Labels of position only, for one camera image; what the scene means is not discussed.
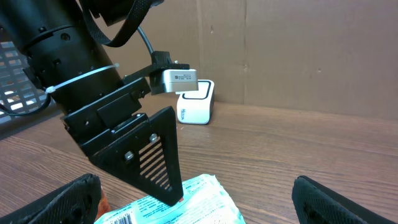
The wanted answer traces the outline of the orange tissue pack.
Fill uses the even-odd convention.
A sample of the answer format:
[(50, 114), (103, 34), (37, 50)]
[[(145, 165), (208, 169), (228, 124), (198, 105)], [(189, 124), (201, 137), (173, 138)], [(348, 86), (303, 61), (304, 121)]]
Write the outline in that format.
[(95, 220), (99, 219), (102, 215), (111, 211), (108, 198), (103, 189), (101, 189), (101, 198), (98, 204), (98, 211)]

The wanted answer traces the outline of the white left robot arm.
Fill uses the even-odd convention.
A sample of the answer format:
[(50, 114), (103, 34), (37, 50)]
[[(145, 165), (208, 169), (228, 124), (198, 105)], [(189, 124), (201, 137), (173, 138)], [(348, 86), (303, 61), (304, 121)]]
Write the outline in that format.
[(175, 111), (141, 113), (168, 52), (121, 78), (104, 51), (121, 47), (156, 1), (2, 1), (1, 26), (27, 57), (24, 73), (63, 111), (62, 122), (96, 167), (167, 205), (183, 197)]

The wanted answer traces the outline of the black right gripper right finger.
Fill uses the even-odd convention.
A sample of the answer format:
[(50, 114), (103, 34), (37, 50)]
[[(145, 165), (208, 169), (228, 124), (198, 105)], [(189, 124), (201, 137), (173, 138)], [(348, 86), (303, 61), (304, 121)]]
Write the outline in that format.
[(304, 175), (294, 181), (292, 201), (299, 222), (304, 224), (393, 224)]

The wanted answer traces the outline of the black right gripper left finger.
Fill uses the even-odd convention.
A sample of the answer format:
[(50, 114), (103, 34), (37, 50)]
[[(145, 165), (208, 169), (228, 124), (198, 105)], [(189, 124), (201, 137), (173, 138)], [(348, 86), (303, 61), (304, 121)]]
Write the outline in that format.
[(1, 223), (94, 223), (100, 199), (100, 178), (94, 174), (85, 174), (36, 201), (1, 217)]

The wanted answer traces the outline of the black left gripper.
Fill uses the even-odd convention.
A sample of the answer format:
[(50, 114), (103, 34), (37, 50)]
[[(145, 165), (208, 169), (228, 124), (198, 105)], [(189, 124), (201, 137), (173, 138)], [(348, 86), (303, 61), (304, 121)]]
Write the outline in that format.
[(174, 109), (137, 114), (112, 131), (132, 118), (149, 92), (147, 80), (139, 78), (61, 120), (93, 165), (172, 206), (183, 197)]

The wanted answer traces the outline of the teal tissue pack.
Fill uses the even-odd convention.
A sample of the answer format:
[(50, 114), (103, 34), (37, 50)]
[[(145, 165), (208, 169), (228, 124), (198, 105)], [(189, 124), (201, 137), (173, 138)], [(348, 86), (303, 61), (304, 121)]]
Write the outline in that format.
[(241, 212), (214, 175), (182, 183), (183, 198), (168, 206), (146, 196), (102, 215), (95, 224), (245, 224)]

